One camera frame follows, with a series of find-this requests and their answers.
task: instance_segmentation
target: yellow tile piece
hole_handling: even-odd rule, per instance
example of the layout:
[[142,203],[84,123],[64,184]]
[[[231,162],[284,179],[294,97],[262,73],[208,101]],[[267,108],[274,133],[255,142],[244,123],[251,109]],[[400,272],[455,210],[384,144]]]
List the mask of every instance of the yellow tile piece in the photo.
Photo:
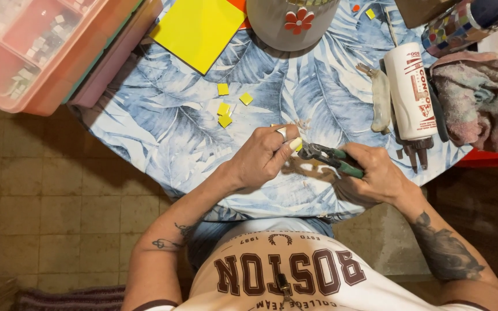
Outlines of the yellow tile piece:
[[228,84],[219,83],[218,84],[218,95],[228,95],[230,91],[228,90]]
[[230,111],[230,105],[227,103],[220,103],[220,107],[218,107],[217,115],[218,116],[226,116],[228,115],[228,111]]
[[227,0],[177,0],[149,36],[206,74],[245,18]]
[[244,93],[243,95],[241,95],[239,100],[244,103],[245,106],[247,106],[253,101],[253,98],[248,93]]
[[374,19],[376,17],[376,14],[374,14],[374,11],[372,9],[368,9],[366,11],[366,16],[368,16],[368,18],[370,19]]
[[218,123],[222,125],[222,127],[226,128],[226,126],[232,123],[232,118],[230,118],[229,116],[220,116],[218,117]]

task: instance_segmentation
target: hand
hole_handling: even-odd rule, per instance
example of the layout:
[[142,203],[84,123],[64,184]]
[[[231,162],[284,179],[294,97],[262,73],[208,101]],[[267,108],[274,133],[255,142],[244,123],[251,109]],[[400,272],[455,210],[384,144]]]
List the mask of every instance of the hand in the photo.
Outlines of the hand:
[[385,148],[348,143],[340,149],[347,152],[364,169],[362,179],[343,175],[339,183],[343,194],[355,203],[364,206],[379,202],[397,205],[405,193],[419,189],[391,161]]
[[[277,129],[286,127],[287,142]],[[293,124],[259,127],[231,160],[221,164],[226,178],[234,189],[260,187],[274,179],[280,169],[301,144],[299,130]]]

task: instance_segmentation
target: silver ring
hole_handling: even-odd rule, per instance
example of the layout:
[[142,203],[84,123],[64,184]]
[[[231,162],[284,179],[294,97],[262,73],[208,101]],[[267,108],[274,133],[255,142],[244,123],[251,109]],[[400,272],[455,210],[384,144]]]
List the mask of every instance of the silver ring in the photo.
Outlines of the silver ring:
[[285,126],[277,129],[276,132],[282,134],[284,142],[287,142],[287,128]]

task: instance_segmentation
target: forearm tattoo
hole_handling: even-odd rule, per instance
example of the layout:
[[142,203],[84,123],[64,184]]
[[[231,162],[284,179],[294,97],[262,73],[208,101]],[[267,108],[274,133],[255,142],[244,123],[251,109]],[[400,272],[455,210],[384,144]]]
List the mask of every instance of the forearm tattoo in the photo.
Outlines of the forearm tattoo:
[[185,225],[178,225],[177,223],[174,223],[176,228],[180,230],[180,235],[182,236],[182,242],[181,243],[175,243],[170,240],[167,240],[165,238],[160,238],[156,241],[153,241],[153,245],[155,245],[158,249],[174,249],[178,250],[181,249],[184,246],[184,242],[187,241],[190,238],[191,231],[195,228],[196,224],[193,224],[191,226],[185,226]]
[[481,278],[480,272],[485,266],[478,263],[460,240],[451,237],[453,231],[447,229],[436,231],[425,212],[416,219],[416,223],[411,224],[411,228],[429,269],[436,278],[441,280]]

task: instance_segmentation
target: fingernail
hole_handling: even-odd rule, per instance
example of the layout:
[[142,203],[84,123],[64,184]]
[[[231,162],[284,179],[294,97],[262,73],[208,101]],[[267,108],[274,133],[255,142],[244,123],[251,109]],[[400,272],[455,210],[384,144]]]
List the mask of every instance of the fingernail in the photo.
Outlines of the fingernail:
[[302,143],[303,140],[300,137],[297,137],[293,140],[293,142],[289,143],[289,147],[291,148],[291,151],[294,151]]

